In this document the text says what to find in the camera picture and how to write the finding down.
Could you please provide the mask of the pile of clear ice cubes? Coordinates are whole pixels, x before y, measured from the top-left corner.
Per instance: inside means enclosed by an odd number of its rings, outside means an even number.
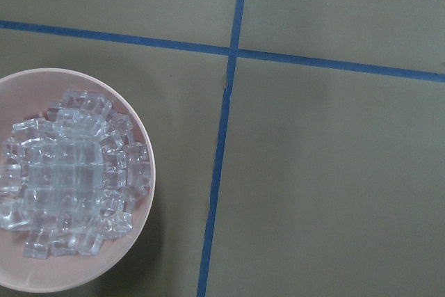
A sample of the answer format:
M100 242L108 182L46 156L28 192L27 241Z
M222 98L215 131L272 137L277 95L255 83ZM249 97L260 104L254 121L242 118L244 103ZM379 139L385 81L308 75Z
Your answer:
M103 94L67 90L43 118L12 126L3 142L1 228L25 232L23 255L96 255L133 227L149 192L146 144Z

